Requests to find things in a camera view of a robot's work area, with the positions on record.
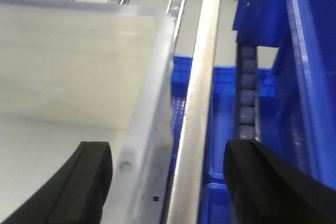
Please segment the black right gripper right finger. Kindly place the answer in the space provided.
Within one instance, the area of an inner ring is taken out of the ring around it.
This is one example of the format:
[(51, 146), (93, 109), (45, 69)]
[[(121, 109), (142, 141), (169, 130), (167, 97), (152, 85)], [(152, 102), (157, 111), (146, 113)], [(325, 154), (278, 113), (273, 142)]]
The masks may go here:
[(335, 223), (335, 190), (255, 140), (229, 140), (224, 178), (238, 223)]

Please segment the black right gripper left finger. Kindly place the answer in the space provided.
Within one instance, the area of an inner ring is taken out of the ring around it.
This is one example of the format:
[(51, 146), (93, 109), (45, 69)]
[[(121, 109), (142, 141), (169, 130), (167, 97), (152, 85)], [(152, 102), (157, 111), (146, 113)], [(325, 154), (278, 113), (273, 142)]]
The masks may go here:
[(112, 181), (108, 142), (81, 142), (4, 223), (100, 223)]

